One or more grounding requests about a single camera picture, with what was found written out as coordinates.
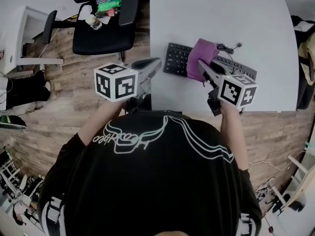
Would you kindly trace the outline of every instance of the purple cloth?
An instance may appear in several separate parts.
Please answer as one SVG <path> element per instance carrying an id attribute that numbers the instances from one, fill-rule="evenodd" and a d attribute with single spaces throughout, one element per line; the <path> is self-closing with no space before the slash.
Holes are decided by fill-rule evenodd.
<path id="1" fill-rule="evenodd" d="M 219 51 L 217 50 L 217 46 L 214 43 L 200 38 L 189 54 L 187 63 L 187 77 L 193 80 L 205 82 L 205 78 L 198 70 L 198 59 L 201 59 L 207 65 L 210 65 L 213 58 L 218 54 Z"/>

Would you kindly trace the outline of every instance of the wire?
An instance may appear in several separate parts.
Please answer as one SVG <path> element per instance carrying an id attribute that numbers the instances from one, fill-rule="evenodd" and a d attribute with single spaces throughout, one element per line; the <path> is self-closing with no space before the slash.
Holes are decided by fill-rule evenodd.
<path id="1" fill-rule="evenodd" d="M 239 48 L 239 47 L 242 47 L 242 46 L 243 46 L 242 43 L 238 43 L 238 44 L 236 45 L 236 47 L 232 49 L 232 48 L 226 47 L 226 45 L 224 45 L 224 44 L 218 44 L 218 45 L 217 45 L 217 49 L 218 49 L 219 51 L 226 52 L 226 53 L 230 56 L 231 60 L 233 60 L 231 55 L 234 54 L 234 50 L 235 50 L 236 48 Z"/>
<path id="2" fill-rule="evenodd" d="M 1 73 L 3 76 L 5 76 L 8 80 L 11 81 L 11 88 L 10 88 L 10 90 L 7 91 L 7 92 L 4 92 L 2 95 L 0 95 L 0 97 L 2 97 L 4 94 L 9 93 L 9 92 L 13 89 L 13 81 L 12 81 L 8 76 L 6 76 L 4 73 L 2 73 L 1 71 L 0 71 L 0 73 Z"/>
<path id="3" fill-rule="evenodd" d="M 34 108 L 34 109 L 29 110 L 29 111 L 25 111 L 25 113 L 20 114 L 20 115 L 17 115 L 17 116 L 27 115 L 27 114 L 33 113 L 33 112 L 35 112 L 36 110 L 39 110 L 39 109 L 41 109 L 41 107 L 38 108 L 38 107 L 37 107 L 37 102 L 35 102 L 35 108 Z"/>
<path id="4" fill-rule="evenodd" d="M 53 38 L 56 36 L 56 34 L 57 34 L 57 32 L 59 31 L 59 29 L 60 29 L 60 28 L 58 28 L 58 29 L 56 30 L 55 34 L 54 34 L 53 37 L 50 39 L 50 41 L 53 40 Z M 46 48 L 47 48 L 48 45 L 49 45 L 49 44 L 46 44 L 44 50 L 41 52 L 41 54 L 38 56 L 38 58 L 40 58 L 40 57 L 42 56 L 42 54 L 44 53 L 44 51 L 46 50 Z"/>
<path id="5" fill-rule="evenodd" d="M 295 157 L 297 157 L 299 154 L 301 154 L 301 153 L 303 153 L 303 152 L 306 152 L 306 151 L 303 150 L 303 151 L 299 152 Z M 292 162 L 290 162 L 290 163 L 289 163 L 285 168 L 283 168 L 283 169 L 280 169 L 280 168 L 278 168 L 277 166 L 274 166 L 274 165 L 271 164 L 270 162 L 266 162 L 266 161 L 261 161 L 261 162 L 258 162 L 258 163 L 251 163 L 251 162 L 248 162 L 248 163 L 251 164 L 251 165 L 257 165 L 257 164 L 260 164 L 260 163 L 267 163 L 267 164 L 270 164 L 270 166 L 272 166 L 272 167 L 274 167 L 275 169 L 277 169 L 278 171 L 282 172 L 282 171 L 286 170 L 287 167 L 288 167 Z"/>

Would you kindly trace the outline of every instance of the black office chair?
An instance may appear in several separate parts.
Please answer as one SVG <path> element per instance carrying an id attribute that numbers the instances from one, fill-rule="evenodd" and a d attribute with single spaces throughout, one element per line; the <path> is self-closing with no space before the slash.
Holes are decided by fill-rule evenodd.
<path id="1" fill-rule="evenodd" d="M 74 0 L 76 3 L 87 2 L 92 6 L 92 13 L 97 12 L 95 0 Z M 57 11 L 49 14 L 46 21 L 43 43 L 48 44 L 51 39 L 53 28 L 75 28 L 73 36 L 73 53 L 79 55 L 100 55 L 110 53 L 121 53 L 133 47 L 136 17 L 138 13 L 139 0 L 122 0 L 119 17 L 110 19 L 107 25 L 103 24 L 101 29 L 92 29 L 85 20 L 77 22 L 55 21 Z"/>

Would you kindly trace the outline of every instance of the white table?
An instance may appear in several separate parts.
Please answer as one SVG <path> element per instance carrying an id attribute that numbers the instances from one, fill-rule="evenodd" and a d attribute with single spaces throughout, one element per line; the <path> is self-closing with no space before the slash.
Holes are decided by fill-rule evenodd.
<path id="1" fill-rule="evenodd" d="M 0 71 L 3 74 L 9 73 L 17 65 L 63 63 L 63 59 L 21 58 L 23 44 L 34 42 L 34 40 L 24 36 L 28 17 L 46 21 L 48 16 L 27 6 L 20 6 L 3 23 L 4 27 L 0 36 L 0 46 L 5 47 L 4 59 L 0 61 Z"/>
<path id="2" fill-rule="evenodd" d="M 246 111 L 294 111 L 298 54 L 284 0 L 150 0 L 151 56 L 165 61 L 169 42 L 193 47 L 199 38 L 234 48 L 233 59 L 257 71 L 259 87 Z M 200 82 L 163 73 L 152 80 L 154 110 L 211 111 Z"/>

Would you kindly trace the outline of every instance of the paper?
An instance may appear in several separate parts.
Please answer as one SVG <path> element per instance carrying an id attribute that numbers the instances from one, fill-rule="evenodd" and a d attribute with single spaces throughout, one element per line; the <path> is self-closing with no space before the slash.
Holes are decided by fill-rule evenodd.
<path id="1" fill-rule="evenodd" d="M 92 6 L 90 5 L 84 5 L 81 9 L 80 15 L 78 20 L 85 20 L 87 16 L 89 16 L 92 13 Z"/>
<path id="2" fill-rule="evenodd" d="M 99 18 L 99 20 L 100 20 L 103 24 L 105 24 L 105 25 L 108 24 L 108 22 L 109 22 L 110 19 L 111 19 L 111 17 Z"/>

